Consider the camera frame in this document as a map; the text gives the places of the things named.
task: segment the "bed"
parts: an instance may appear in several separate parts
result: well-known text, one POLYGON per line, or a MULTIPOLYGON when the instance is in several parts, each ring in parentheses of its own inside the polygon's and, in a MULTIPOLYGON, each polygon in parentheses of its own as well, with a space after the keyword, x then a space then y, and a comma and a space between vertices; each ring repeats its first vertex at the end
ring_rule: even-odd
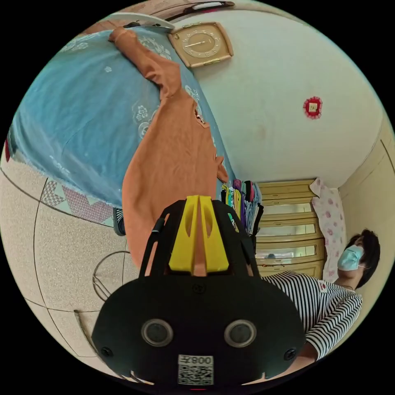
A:
MULTIPOLYGON (((199 83, 171 46, 168 30, 132 29, 144 46, 179 63, 182 85, 211 126, 231 185, 235 176, 218 126, 199 83)), ((159 90, 108 41, 110 32, 78 37, 48 62, 22 99, 7 142, 14 160, 121 208, 123 177, 159 107, 159 90)), ((218 198, 221 187, 217 180, 218 198)))

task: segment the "clock hand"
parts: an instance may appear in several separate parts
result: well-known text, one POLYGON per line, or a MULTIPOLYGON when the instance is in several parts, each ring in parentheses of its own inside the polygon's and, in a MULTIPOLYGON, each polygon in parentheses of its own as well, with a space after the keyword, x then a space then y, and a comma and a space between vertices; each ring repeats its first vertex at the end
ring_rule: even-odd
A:
POLYGON ((186 45, 185 48, 189 48, 190 46, 194 46, 194 45, 198 45, 198 44, 204 44, 204 43, 205 43, 205 41, 196 42, 195 44, 186 45))

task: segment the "surgical mask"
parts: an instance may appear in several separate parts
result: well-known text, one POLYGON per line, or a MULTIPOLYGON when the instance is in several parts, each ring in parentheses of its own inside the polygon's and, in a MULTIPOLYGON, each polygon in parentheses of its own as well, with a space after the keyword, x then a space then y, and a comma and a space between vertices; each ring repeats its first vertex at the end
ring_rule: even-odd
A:
POLYGON ((344 270, 347 272, 351 270, 357 270, 359 266, 362 267, 362 265, 359 265, 359 261, 362 258, 363 254, 364 250, 362 247, 356 245, 349 246, 341 254, 337 262, 337 267, 340 270, 344 270))

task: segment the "white wall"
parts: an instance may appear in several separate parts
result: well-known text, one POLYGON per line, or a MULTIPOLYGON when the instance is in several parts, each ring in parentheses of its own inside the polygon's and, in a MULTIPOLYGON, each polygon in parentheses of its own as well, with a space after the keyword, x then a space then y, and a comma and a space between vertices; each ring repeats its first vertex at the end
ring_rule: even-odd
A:
POLYGON ((354 63, 316 30, 257 11, 221 11, 184 19, 220 22, 233 45, 225 62, 194 70, 240 179, 322 177, 340 187, 368 156, 381 104, 354 63), (308 119, 303 103, 323 101, 308 119))
POLYGON ((394 264, 394 165, 395 135, 387 116, 384 116, 379 140, 372 152, 349 180, 339 188, 346 220, 347 238, 368 228, 379 237, 381 250, 379 265, 375 273, 358 290, 363 297, 361 313, 339 345, 365 319, 379 297, 394 264))

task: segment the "black and white striped shirt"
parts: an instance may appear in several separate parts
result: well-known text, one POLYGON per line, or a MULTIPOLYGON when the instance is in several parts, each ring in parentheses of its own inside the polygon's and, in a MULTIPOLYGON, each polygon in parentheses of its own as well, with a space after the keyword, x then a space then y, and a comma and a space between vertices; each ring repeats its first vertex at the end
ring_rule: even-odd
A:
POLYGON ((263 280, 279 287, 295 303, 306 340, 325 356, 357 319, 362 296, 306 274, 282 272, 263 280))

